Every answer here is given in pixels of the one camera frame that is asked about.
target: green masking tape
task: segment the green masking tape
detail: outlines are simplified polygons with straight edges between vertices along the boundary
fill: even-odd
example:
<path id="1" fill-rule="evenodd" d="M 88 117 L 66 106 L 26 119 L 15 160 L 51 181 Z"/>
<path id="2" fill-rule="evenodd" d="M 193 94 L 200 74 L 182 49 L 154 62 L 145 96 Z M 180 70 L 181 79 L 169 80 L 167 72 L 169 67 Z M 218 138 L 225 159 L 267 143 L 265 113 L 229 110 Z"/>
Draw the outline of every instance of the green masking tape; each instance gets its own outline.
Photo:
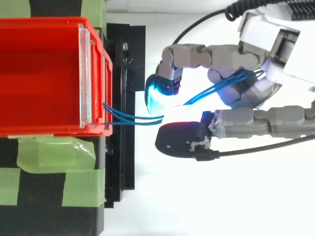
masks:
<path id="1" fill-rule="evenodd" d="M 0 205 L 16 206 L 21 169 L 0 168 Z"/>
<path id="2" fill-rule="evenodd" d="M 106 1 L 82 0 L 81 16 L 87 17 L 95 28 L 103 28 L 106 36 Z"/>
<path id="3" fill-rule="evenodd" d="M 94 169 L 95 151 L 91 142 L 76 138 L 19 139 L 17 164 L 32 174 L 86 172 Z"/>
<path id="4" fill-rule="evenodd" d="M 99 207 L 105 201 L 105 169 L 65 175 L 63 207 Z"/>
<path id="5" fill-rule="evenodd" d="M 29 0 L 0 0 L 0 18 L 31 17 Z"/>

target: screw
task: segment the screw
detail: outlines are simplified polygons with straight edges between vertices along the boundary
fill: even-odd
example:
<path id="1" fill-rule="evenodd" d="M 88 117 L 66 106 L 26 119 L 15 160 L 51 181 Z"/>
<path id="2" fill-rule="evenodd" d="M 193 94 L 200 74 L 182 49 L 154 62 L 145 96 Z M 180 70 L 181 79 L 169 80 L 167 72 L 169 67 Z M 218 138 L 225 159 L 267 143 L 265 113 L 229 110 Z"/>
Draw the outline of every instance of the screw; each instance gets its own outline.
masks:
<path id="1" fill-rule="evenodd" d="M 128 44 L 127 43 L 123 43 L 123 51 L 124 52 L 128 51 Z"/>

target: glowing fingertip sensor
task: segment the glowing fingertip sensor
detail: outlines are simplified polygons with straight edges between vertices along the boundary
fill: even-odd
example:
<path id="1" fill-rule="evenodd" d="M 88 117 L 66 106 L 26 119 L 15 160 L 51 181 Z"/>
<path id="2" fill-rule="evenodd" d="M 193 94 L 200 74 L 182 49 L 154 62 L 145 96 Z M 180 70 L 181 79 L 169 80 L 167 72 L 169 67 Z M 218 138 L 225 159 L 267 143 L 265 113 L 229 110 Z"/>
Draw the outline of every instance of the glowing fingertip sensor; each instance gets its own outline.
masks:
<path id="1" fill-rule="evenodd" d="M 145 102 L 150 115 L 163 115 L 169 108 L 180 106 L 176 96 L 180 90 L 180 79 L 170 81 L 158 75 L 151 75 L 146 82 Z"/>

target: cable bundle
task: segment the cable bundle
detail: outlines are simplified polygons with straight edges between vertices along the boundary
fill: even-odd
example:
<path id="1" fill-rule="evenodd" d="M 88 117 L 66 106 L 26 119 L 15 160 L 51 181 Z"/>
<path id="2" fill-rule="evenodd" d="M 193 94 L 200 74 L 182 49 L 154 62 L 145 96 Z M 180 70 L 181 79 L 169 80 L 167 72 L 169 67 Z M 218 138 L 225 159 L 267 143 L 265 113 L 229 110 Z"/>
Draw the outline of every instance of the cable bundle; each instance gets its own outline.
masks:
<path id="1" fill-rule="evenodd" d="M 188 102 L 186 102 L 184 105 L 192 105 L 201 99 L 220 91 L 221 89 L 233 85 L 235 83 L 241 82 L 243 80 L 252 78 L 253 76 L 261 76 L 264 72 L 263 71 L 257 71 L 257 72 L 252 72 L 252 71 L 242 71 L 242 72 L 237 72 L 227 79 L 222 80 L 221 82 L 217 83 L 216 85 L 211 86 L 210 88 L 202 91 L 201 93 L 197 94 L 195 97 L 190 99 Z M 151 126 L 151 125 L 157 125 L 162 123 L 162 119 L 164 116 L 159 116 L 159 117 L 136 117 L 133 115 L 128 115 L 125 113 L 122 113 L 120 111 L 115 110 L 114 108 L 108 106 L 107 104 L 104 103 L 104 109 L 109 112 L 112 116 L 117 118 L 121 122 L 113 122 L 113 123 L 105 123 L 105 125 L 142 125 L 142 126 Z M 156 120 L 153 122 L 134 122 L 131 120 L 128 120 L 126 118 L 131 118 L 131 119 L 141 119 L 141 120 Z"/>
<path id="2" fill-rule="evenodd" d="M 286 2 L 286 0 L 238 0 L 237 2 L 228 6 L 224 13 L 229 21 L 235 21 L 248 10 L 266 6 L 268 4 L 277 4 L 280 2 Z"/>

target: coiled cable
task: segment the coiled cable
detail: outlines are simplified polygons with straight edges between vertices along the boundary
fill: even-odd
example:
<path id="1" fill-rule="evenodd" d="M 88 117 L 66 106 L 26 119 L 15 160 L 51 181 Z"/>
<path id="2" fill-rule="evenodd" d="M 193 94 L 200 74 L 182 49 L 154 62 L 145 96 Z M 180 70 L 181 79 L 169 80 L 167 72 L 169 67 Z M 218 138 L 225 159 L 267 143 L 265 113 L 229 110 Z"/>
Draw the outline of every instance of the coiled cable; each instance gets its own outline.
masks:
<path id="1" fill-rule="evenodd" d="M 242 16 L 246 11 L 256 9 L 268 4 L 277 4 L 286 2 L 286 0 L 238 0 L 225 9 L 225 16 L 229 21 L 235 21 Z"/>

